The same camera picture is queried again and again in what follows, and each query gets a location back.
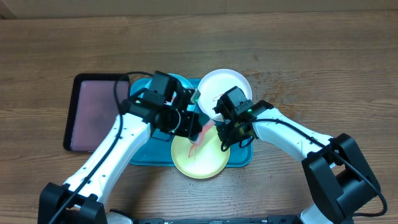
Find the pink green sponge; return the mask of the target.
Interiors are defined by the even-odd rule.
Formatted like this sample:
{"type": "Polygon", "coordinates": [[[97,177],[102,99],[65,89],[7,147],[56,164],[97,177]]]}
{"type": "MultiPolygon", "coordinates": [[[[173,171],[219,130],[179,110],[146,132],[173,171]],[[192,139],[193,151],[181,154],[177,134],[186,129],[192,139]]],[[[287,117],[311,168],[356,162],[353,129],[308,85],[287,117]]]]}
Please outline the pink green sponge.
{"type": "Polygon", "coordinates": [[[203,127],[202,127],[202,131],[199,132],[198,134],[195,134],[193,139],[190,139],[190,142],[194,145],[194,146],[199,146],[204,138],[206,133],[215,125],[215,122],[210,119],[203,127]]]}

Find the yellow-green plate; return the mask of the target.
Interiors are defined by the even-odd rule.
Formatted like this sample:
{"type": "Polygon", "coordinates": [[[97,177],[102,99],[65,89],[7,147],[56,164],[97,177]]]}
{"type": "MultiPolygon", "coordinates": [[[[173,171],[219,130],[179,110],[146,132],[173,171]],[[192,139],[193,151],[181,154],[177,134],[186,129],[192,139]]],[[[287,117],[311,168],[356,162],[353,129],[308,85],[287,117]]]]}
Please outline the yellow-green plate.
{"type": "Polygon", "coordinates": [[[221,150],[221,141],[216,127],[210,128],[203,142],[193,145],[187,138],[175,136],[171,145],[175,167],[194,179],[207,179],[220,173],[227,165],[230,151],[221,150]]]}

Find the light blue plate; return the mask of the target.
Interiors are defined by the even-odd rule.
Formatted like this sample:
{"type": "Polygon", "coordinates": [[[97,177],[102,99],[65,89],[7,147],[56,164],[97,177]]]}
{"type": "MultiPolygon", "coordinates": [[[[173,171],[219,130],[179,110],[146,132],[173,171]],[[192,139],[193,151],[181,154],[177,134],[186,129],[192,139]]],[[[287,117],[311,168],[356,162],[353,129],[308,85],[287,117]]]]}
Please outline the light blue plate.
{"type": "MultiPolygon", "coordinates": [[[[180,75],[174,74],[174,73],[170,73],[170,75],[177,78],[181,82],[181,84],[184,88],[193,88],[193,85],[186,78],[184,78],[180,75]]],[[[177,96],[177,93],[174,92],[171,101],[166,101],[165,104],[171,105],[176,96],[177,96]]]]}

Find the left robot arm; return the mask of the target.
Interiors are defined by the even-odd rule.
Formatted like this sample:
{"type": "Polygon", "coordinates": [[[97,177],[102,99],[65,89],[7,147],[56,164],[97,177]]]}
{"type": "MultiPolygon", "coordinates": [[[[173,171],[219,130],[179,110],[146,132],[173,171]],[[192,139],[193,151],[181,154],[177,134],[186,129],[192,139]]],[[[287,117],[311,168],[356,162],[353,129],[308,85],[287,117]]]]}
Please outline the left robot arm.
{"type": "Polygon", "coordinates": [[[183,87],[167,73],[151,74],[149,88],[116,101],[118,115],[108,135],[63,185],[48,183],[40,194],[38,223],[133,223],[121,212],[106,212],[109,195],[133,155],[160,130],[196,141],[200,115],[187,109],[198,89],[183,87]]]}

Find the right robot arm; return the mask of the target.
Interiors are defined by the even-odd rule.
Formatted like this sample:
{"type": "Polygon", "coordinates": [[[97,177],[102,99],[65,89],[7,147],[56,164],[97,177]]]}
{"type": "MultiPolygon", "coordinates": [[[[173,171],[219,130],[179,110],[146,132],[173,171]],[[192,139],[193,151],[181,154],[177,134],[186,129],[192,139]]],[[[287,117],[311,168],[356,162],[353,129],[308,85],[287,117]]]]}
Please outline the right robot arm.
{"type": "Polygon", "coordinates": [[[217,127],[221,150],[244,140],[269,142],[301,163],[313,205],[298,215],[267,217],[268,223],[352,223],[358,211],[374,197],[382,210],[365,213],[379,217],[387,202],[376,176],[357,142],[343,133],[333,138],[316,133],[284,116],[274,105],[261,100],[253,103],[243,91],[233,87],[217,101],[214,111],[224,123],[217,127]]]}

